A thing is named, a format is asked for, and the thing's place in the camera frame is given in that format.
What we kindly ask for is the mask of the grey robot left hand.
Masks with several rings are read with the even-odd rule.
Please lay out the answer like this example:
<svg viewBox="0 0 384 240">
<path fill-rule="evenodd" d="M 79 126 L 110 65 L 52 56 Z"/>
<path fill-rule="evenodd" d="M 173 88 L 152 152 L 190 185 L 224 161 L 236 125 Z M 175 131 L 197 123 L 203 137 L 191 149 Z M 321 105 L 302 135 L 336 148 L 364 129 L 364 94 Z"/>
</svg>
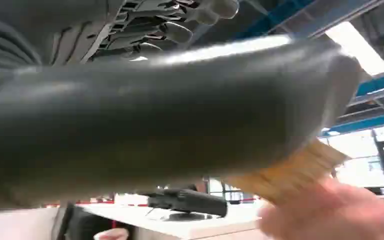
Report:
<svg viewBox="0 0 384 240">
<path fill-rule="evenodd" d="M 281 35 L 50 63 L 55 33 L 106 14 L 103 0 L 0 0 L 0 209 L 273 166 L 364 76 L 334 42 Z"/>
</svg>

